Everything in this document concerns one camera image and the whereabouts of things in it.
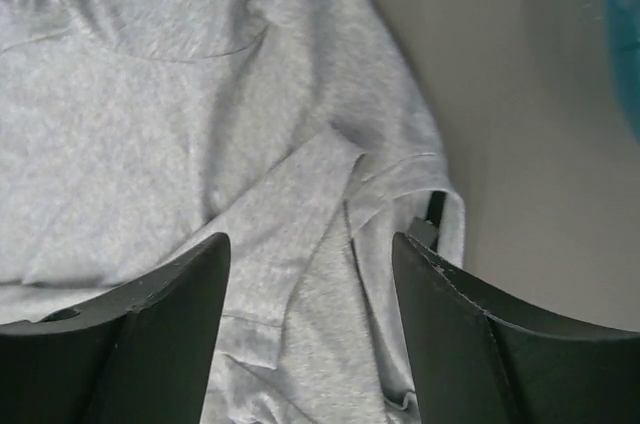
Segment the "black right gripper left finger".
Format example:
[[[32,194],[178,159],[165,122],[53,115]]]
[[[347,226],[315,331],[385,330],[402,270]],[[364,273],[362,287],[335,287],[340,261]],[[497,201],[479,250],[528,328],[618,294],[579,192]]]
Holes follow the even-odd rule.
[[[215,234],[99,297],[2,325],[2,422],[199,422],[229,271]]]

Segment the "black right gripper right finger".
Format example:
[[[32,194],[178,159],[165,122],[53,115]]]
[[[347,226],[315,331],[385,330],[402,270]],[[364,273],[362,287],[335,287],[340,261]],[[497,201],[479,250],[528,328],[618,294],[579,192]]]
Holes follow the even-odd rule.
[[[393,239],[425,423],[636,423],[639,335],[556,314]]]

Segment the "grey adidas t-shirt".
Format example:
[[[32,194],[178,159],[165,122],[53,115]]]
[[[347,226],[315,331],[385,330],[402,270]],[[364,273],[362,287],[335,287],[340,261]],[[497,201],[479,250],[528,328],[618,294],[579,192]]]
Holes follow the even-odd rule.
[[[217,232],[206,423],[415,423],[392,239],[464,204],[369,0],[1,0],[1,318]]]

